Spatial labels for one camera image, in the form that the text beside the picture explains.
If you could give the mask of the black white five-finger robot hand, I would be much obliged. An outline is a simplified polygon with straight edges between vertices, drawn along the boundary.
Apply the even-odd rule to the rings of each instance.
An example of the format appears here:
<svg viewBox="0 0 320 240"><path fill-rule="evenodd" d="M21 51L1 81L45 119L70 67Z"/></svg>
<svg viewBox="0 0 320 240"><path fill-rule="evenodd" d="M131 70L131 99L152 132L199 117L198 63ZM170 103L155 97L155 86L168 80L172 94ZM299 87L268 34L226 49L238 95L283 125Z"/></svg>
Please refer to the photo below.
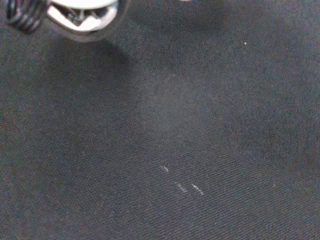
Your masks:
<svg viewBox="0 0 320 240"><path fill-rule="evenodd" d="M72 41L105 39L126 16L129 0L3 0L6 24L23 34L46 25Z"/></svg>

